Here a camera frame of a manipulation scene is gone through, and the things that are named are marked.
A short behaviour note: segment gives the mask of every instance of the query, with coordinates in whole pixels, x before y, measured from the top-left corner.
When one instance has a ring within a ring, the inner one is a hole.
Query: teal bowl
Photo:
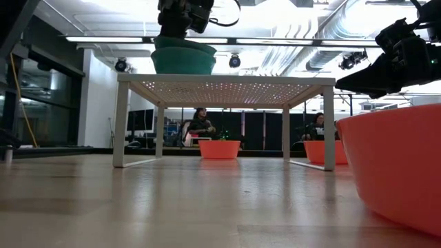
[[[170,48],[170,47],[191,48],[191,49],[200,50],[202,52],[206,52],[210,56],[214,56],[214,54],[217,52],[216,49],[212,48],[209,45],[197,43],[194,41],[186,41],[183,39],[176,39],[169,37],[156,37],[154,39],[154,47],[156,48],[156,50],[159,50],[161,48]]]
[[[161,48],[152,53],[157,74],[211,75],[216,59],[191,48]]]

